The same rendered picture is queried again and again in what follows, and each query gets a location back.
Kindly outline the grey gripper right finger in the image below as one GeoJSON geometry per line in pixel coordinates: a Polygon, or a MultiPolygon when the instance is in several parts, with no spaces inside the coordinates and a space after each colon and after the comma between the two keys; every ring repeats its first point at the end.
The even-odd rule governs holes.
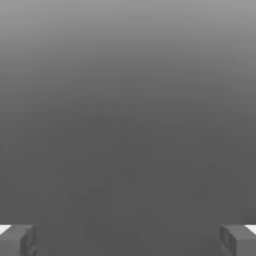
{"type": "Polygon", "coordinates": [[[256,256],[256,224],[221,225],[218,236],[224,256],[256,256]]]}

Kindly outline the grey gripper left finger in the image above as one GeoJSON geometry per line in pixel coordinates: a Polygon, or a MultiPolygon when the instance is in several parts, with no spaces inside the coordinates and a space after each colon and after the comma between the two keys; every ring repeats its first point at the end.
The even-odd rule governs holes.
{"type": "Polygon", "coordinates": [[[38,256],[37,226],[0,224],[0,256],[38,256]]]}

